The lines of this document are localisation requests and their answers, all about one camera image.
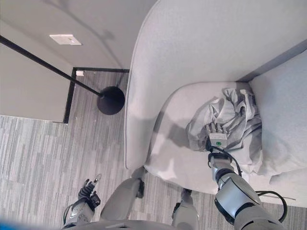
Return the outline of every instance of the robotic hand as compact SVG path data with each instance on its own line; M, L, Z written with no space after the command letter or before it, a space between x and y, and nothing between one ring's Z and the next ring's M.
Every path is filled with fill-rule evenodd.
M64 229L91 222L95 213L95 208L100 205L100 198L96 194L96 191L93 192L95 185L100 179L101 174L97 175L93 182L89 179L84 182L83 187L78 193L78 201L69 205L64 212ZM71 215L66 221L70 207Z
M215 205L225 219L235 226L235 230L285 230L281 225L287 213L285 200L272 191L257 191L241 177L241 169L237 161L223 148L227 146L225 131L218 124L206 126L209 138L206 149L208 165L212 169L213 180L218 184ZM231 162L235 161L238 174L234 172ZM283 202L283 216L276 220L260 204L259 196L273 193Z

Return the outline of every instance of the white wall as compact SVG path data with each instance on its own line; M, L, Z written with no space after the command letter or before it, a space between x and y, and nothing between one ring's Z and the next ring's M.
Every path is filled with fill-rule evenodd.
M141 24L156 0L2 0L1 19L74 67L129 69ZM73 34L60 46L49 34Z
M70 82L0 44L0 114L63 122Z
M155 2L1 0L0 34L69 75L73 67L129 69ZM83 45L60 46L49 34L73 34ZM70 82L3 45L0 51L0 114L63 121Z

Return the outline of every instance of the black cable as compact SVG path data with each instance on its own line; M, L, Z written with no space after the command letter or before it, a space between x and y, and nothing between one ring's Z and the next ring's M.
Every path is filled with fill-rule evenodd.
M73 204L69 205L69 206L65 209L65 211L64 211L64 214L63 214L63 223L64 223L64 225L66 224L67 214L68 214L69 209L70 209L71 206L73 206Z
M236 159L230 155L228 152L226 152L224 149L220 149L219 147L216 147L216 146L211 146L212 149L216 149L216 150L219 150L220 152L222 152L223 154L225 154L228 158L230 159L233 159L234 162L236 163L236 168L238 170L238 174L239 176L242 176L242 171L241 171L241 168L239 166L239 163L236 161Z
M258 193L258 196L262 196L262 195L265 195L265 194L274 194L282 200L283 214L282 214L282 217L280 217L280 219L279 219L279 222L282 223L284 221L284 219L286 218L287 214L288 214L288 206L287 206L287 203L284 200L284 198L281 195L279 195L277 192L274 192L274 191L256 191L256 193Z

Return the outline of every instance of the wall outlet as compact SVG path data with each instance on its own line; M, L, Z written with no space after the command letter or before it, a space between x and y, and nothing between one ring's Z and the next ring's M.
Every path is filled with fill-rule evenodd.
M72 34L51 34L49 35L60 45L81 46L82 44Z

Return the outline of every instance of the striped carpet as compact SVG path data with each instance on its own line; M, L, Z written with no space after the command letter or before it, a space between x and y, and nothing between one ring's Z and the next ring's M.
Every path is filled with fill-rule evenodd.
M125 92L127 73L87 71L79 80L101 90L115 85ZM124 111L107 116L96 107L96 96L75 87L69 123L0 116L0 218L50 228L62 227L65 207L76 201L86 178L102 173L96 187L102 205L130 173L123 166ZM150 174L145 197L137 199L130 219L171 223L181 189ZM192 193L203 230L231 230L214 206L213 195ZM280 205L264 204L276 217ZM284 225L307 229L307 209L289 207Z

